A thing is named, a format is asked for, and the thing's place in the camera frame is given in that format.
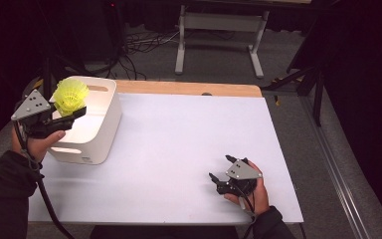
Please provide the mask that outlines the black curtain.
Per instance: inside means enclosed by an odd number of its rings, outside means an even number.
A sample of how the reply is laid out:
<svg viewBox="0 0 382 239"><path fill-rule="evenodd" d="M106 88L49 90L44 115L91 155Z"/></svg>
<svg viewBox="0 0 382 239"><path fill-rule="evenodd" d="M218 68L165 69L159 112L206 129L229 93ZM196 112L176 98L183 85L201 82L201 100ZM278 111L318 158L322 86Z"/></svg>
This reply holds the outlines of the black curtain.
<svg viewBox="0 0 382 239"><path fill-rule="evenodd" d="M0 0L0 129L40 68L37 31L23 0Z"/></svg>
<svg viewBox="0 0 382 239"><path fill-rule="evenodd" d="M347 0L351 29L326 70L326 88L382 205L382 0Z"/></svg>

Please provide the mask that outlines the person's right hand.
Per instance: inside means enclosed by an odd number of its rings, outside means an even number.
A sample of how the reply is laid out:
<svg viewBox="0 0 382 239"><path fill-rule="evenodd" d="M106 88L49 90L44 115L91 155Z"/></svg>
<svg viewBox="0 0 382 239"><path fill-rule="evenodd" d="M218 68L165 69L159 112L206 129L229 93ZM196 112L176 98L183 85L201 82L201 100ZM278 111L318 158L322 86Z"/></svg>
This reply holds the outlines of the person's right hand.
<svg viewBox="0 0 382 239"><path fill-rule="evenodd" d="M250 160L248 161L248 164L251 168L256 170L258 173L262 174L260 169L255 164L253 164ZM224 198L241 206L239 197L234 194L226 193L224 194ZM256 217L270 210L268 193L264 186L264 179L262 177L257 178L257 186L255 190L253 191L252 196L250 196L249 201L252 203L252 207L254 209L254 215ZM249 206L248 202L244 201L244 203L245 203L246 210L253 211L251 207Z"/></svg>

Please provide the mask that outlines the dark equipment with red light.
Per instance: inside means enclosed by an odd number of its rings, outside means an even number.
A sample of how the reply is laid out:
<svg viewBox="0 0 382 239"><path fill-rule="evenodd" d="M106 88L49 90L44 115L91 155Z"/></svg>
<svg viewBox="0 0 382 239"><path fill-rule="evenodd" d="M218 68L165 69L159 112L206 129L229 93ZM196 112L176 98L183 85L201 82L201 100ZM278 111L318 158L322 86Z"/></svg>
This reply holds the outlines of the dark equipment with red light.
<svg viewBox="0 0 382 239"><path fill-rule="evenodd" d="M108 34L112 46L119 56L125 56L128 53L122 7L121 0L102 0L102 11Z"/></svg>

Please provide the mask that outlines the metal floor rail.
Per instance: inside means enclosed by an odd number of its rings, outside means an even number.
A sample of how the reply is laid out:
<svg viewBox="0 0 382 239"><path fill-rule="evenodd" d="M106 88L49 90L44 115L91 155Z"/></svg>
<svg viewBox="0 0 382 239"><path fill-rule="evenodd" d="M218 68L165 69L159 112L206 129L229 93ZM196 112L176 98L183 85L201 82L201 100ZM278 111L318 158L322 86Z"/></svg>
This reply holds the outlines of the metal floor rail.
<svg viewBox="0 0 382 239"><path fill-rule="evenodd" d="M358 208L355 205L355 200L352 195L352 192L337 166L335 157L325 137L325 134L322 128L316 124L316 121L313 117L313 109L311 108L309 98L301 97L299 101L302 108L305 111L305 114L307 115L308 121L313 130L315 138L319 143L319 147L323 154L326 170L333 183L334 189L337 193L340 204L343 207L344 213L348 219L355 239L371 239L370 234L368 233L366 226L359 214Z"/></svg>

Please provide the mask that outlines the white metal table frame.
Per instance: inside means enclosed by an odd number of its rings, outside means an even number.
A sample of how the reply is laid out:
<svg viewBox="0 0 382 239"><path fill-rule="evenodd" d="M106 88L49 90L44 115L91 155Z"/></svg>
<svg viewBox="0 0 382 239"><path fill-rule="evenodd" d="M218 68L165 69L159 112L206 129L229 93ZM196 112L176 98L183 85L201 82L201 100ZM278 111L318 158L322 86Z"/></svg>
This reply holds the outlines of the white metal table frame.
<svg viewBox="0 0 382 239"><path fill-rule="evenodd" d="M264 77L264 71L258 51L269 20L270 12L264 11L260 16L226 15L213 13L192 13L184 5L180 8L179 43L175 65L175 74L181 75L185 60L185 30L218 30L235 32L254 32L255 41L248 46L255 75L258 79Z"/></svg>

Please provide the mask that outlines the black tripod stand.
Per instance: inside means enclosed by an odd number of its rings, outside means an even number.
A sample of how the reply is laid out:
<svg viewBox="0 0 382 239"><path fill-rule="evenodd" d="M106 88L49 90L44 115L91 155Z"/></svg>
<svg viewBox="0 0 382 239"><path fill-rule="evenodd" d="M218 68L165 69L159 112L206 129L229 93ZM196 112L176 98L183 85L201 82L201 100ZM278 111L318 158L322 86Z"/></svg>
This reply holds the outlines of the black tripod stand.
<svg viewBox="0 0 382 239"><path fill-rule="evenodd" d="M91 76L81 58L63 0L26 0L25 7L41 55L45 97L49 99L56 83L64 78Z"/></svg>

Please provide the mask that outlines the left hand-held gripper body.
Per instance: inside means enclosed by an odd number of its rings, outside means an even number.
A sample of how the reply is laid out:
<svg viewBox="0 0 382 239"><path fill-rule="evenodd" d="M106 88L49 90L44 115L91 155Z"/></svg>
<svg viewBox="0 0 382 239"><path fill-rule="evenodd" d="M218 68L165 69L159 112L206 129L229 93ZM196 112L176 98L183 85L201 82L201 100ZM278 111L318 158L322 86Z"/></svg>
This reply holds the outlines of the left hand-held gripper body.
<svg viewBox="0 0 382 239"><path fill-rule="evenodd" d="M22 127L26 136L46 138L58 130L69 130L73 127L74 118L54 118L56 107L49 103L42 94L33 90L11 115L11 121Z"/></svg>

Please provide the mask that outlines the person's left hand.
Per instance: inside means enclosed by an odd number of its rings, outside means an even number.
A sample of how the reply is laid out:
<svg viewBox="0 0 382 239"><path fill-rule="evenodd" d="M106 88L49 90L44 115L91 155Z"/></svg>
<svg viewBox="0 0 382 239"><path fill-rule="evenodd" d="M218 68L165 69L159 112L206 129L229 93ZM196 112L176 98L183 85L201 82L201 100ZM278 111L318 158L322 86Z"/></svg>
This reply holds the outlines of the person's left hand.
<svg viewBox="0 0 382 239"><path fill-rule="evenodd" d="M37 161L41 162L49 147L53 146L56 142L60 141L66 133L63 130L58 130L50 134L46 138L29 138L27 142L27 148L30 155ZM12 128L12 150L14 152L19 153L20 155L24 155L22 152L22 146L19 142L16 130Z"/></svg>

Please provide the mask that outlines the white plastic storage box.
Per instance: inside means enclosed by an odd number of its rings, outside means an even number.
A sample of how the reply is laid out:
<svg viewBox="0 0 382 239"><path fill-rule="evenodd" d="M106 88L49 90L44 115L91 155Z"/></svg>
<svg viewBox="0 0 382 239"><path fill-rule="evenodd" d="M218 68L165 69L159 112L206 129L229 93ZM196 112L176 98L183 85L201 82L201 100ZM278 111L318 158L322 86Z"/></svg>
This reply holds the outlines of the white plastic storage box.
<svg viewBox="0 0 382 239"><path fill-rule="evenodd" d="M116 82L109 79L73 76L89 88L84 107L87 113L76 119L66 135L49 153L58 161L100 164L109 153L122 115Z"/></svg>

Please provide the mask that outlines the black metal stand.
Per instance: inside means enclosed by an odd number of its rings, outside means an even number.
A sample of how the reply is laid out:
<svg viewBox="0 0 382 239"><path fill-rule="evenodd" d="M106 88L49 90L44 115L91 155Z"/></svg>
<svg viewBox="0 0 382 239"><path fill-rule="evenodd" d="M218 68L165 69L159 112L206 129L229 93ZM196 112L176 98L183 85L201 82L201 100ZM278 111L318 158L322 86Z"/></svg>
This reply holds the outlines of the black metal stand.
<svg viewBox="0 0 382 239"><path fill-rule="evenodd" d="M262 87L263 91L276 91L285 85L296 83L294 91L301 97L307 97L311 90L315 89L312 117L317 126L321 126L320 110L324 86L324 79L321 75L321 65L323 64L323 60L320 57L313 57L312 63L309 63L308 60L310 59L310 56L308 54L308 48L312 47L309 39L317 23L318 17L326 9L327 6L322 3L322 0L310 0L310 3L307 6L301 7L301 10L304 10L313 16L313 23L307 32L305 40L300 45L286 70L289 73L291 69L296 68L296 72L282 79L275 79L268 86Z"/></svg>

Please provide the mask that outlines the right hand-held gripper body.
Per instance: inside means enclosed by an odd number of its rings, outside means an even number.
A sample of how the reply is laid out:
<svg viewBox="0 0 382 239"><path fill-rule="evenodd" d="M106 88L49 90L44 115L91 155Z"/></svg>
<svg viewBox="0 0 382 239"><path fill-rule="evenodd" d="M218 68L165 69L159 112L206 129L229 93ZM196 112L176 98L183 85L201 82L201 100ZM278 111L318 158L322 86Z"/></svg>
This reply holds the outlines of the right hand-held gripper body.
<svg viewBox="0 0 382 239"><path fill-rule="evenodd" d="M257 178L263 177L263 174L249 166L246 158L232 163L225 174L229 179L222 181L221 185L216 185L216 190L219 194L230 193L236 196L248 196L253 193L257 186Z"/></svg>

